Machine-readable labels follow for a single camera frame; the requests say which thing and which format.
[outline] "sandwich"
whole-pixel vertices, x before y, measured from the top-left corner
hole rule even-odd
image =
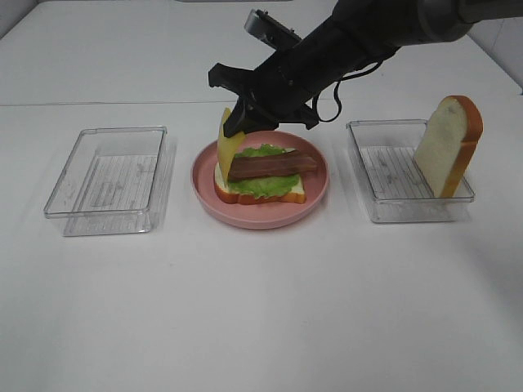
[[[304,203],[306,191],[301,174],[315,171],[315,160],[295,149],[270,144],[237,153],[246,135],[239,132],[231,138],[224,136],[223,123],[229,115],[226,108],[217,142],[214,189],[218,198],[229,204]]]
[[[414,161],[436,198],[452,198],[483,132],[481,114],[466,96],[447,96],[427,123]]]

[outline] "pink plate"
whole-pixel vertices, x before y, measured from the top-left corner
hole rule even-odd
[[[239,147],[259,147],[270,143],[284,148],[298,149],[309,154],[318,163],[318,171],[302,174],[306,201],[296,203],[266,203],[245,206],[222,202],[214,190],[214,167],[217,163],[216,141],[205,147],[192,167],[192,184],[203,208],[212,216],[229,225],[244,229],[274,229],[289,225],[309,214],[320,202],[329,183],[329,171],[324,156],[301,137],[281,131],[259,131],[247,136]]]

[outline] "cheese slice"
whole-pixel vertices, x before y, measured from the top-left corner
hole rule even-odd
[[[223,124],[230,116],[230,109],[226,108],[221,116],[220,134],[218,135],[218,165],[220,165],[221,177],[227,181],[229,178],[230,165],[235,157],[236,151],[239,145],[245,139],[245,133],[243,131],[238,132],[232,137],[226,137],[223,133]]]

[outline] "white wall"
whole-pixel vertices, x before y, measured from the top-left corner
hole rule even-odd
[[[523,88],[523,18],[484,20],[469,35]]]
[[[0,0],[0,38],[36,6],[37,0]]]

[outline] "clear plastic container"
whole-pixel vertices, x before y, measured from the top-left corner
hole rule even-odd
[[[165,127],[87,129],[43,210],[65,236],[147,233],[167,206],[174,159]]]
[[[349,155],[370,220],[375,223],[460,221],[474,191],[463,177],[452,198],[435,198],[413,154],[426,120],[354,121],[347,124]]]

